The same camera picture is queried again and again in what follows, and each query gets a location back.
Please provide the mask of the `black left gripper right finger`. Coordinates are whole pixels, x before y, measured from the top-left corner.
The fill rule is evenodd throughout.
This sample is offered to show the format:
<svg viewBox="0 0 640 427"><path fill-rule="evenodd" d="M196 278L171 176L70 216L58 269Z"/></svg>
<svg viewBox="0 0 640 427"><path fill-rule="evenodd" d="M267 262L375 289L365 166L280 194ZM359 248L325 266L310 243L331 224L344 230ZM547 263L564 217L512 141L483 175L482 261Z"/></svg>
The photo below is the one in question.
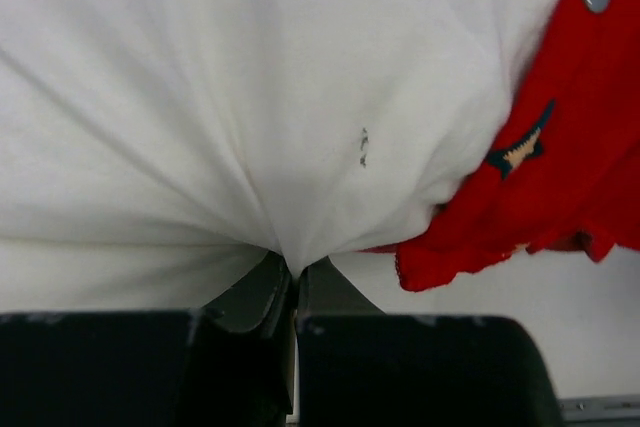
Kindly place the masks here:
<svg viewBox="0 0 640 427"><path fill-rule="evenodd" d="M542 356L516 321L386 314L332 262L299 280L302 426L561 426Z"/></svg>

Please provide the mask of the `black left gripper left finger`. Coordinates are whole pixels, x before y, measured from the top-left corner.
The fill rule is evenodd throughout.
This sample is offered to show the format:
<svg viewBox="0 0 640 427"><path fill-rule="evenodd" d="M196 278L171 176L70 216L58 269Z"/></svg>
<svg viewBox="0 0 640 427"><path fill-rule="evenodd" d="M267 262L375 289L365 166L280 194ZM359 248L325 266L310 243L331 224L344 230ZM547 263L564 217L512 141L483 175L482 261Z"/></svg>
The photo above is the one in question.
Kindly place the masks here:
<svg viewBox="0 0 640 427"><path fill-rule="evenodd" d="M5 426L282 426L292 279L268 254L192 309L1 317Z"/></svg>

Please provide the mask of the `white pillow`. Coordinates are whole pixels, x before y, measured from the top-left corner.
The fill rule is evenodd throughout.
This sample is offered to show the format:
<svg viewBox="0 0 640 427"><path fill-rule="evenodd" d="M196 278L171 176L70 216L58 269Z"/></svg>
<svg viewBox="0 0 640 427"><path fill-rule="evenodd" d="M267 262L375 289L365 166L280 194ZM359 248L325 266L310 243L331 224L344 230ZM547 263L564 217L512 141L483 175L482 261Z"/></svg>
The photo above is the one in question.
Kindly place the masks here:
<svg viewBox="0 0 640 427"><path fill-rule="evenodd" d="M199 306L423 233L558 0L1 0L1 308Z"/></svg>

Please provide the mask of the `red printed pillowcase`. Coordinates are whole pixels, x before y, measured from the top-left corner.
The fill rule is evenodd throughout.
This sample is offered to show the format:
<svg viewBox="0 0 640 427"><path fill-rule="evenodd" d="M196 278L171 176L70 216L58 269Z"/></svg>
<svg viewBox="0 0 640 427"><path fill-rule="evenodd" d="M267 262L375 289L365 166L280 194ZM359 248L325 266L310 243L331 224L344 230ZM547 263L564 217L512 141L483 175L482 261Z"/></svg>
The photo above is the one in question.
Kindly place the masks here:
<svg viewBox="0 0 640 427"><path fill-rule="evenodd" d="M639 0L411 0L419 63L369 162L408 181L366 253L420 292L521 251L639 246Z"/></svg>

